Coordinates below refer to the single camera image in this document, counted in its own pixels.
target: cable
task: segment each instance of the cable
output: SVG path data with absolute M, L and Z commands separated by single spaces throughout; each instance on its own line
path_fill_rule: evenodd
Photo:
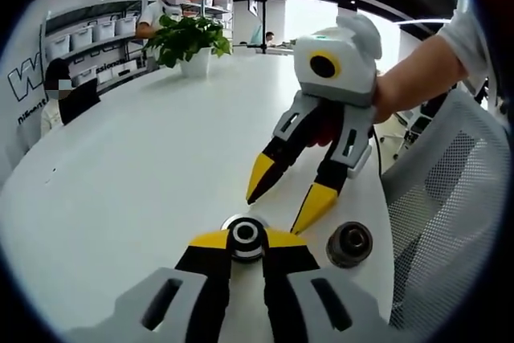
M 377 144 L 377 154 L 378 154 L 378 175 L 382 176 L 382 154 L 380 151 L 380 143 L 378 141 L 377 132 L 375 131 L 375 127 L 373 126 L 373 138 L 375 139 L 375 143 Z

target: gray mesh chair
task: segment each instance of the gray mesh chair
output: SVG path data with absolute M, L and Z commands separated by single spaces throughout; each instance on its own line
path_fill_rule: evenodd
M 509 171 L 504 128 L 454 90 L 382 175 L 394 241 L 392 326 L 428 338 L 470 291 L 496 237 Z

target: white sleeve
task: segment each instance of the white sleeve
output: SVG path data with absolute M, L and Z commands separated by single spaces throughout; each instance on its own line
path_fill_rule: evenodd
M 469 74 L 467 85 L 476 94 L 487 77 L 486 47 L 480 39 L 479 25 L 471 10 L 455 10 L 450 23 L 439 30 Z
M 43 110 L 41 113 L 41 138 L 45 136 L 51 129 L 50 118 L 48 117 L 47 111 Z
M 148 23 L 149 26 L 152 26 L 153 20 L 155 18 L 155 12 L 153 10 L 153 4 L 147 5 L 147 7 L 141 12 L 139 20 L 137 23 Z

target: white storage box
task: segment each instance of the white storage box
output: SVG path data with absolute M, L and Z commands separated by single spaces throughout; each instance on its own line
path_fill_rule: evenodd
M 96 66 L 90 67 L 84 71 L 81 71 L 75 78 L 73 78 L 73 83 L 75 87 L 80 86 L 81 84 L 85 84 L 90 80 L 94 80 L 96 78 Z
M 71 48 L 77 50 L 93 43 L 93 27 L 87 26 L 71 33 Z
M 117 76 L 120 76 L 120 73 L 125 70 L 124 64 L 118 64 L 117 66 L 113 67 L 111 69 L 112 72 L 112 78 L 116 78 Z
M 47 45 L 49 60 L 60 58 L 70 52 L 70 35 L 59 36 L 52 39 Z
M 93 41 L 101 42 L 102 40 L 114 38 L 115 25 L 116 25 L 116 21 L 114 21 L 114 20 L 98 23 L 93 28 Z
M 205 0 L 205 1 L 206 1 L 206 6 L 212 7 L 214 0 Z
M 232 11 L 233 4 L 234 4 L 233 0 L 214 0 L 214 5 L 216 7 L 223 8 L 224 10 L 227 10 L 227 11 Z
M 102 72 L 96 74 L 96 76 L 98 77 L 98 83 L 104 84 L 105 82 L 108 82 L 112 79 L 112 69 L 108 68 L 103 70 Z
M 116 20 L 116 35 L 135 34 L 136 20 L 137 18 L 135 16 Z
M 130 72 L 137 70 L 137 61 L 131 60 L 124 64 L 124 69 L 129 70 Z

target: window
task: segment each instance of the window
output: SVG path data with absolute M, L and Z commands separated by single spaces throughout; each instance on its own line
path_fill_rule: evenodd
M 363 10 L 357 10 L 358 14 L 363 14 L 377 27 L 381 37 L 382 58 L 377 61 L 377 69 L 386 72 L 398 63 L 400 55 L 400 26 L 390 20 L 371 14 Z
M 321 0 L 286 0 L 285 40 L 334 27 L 337 4 Z

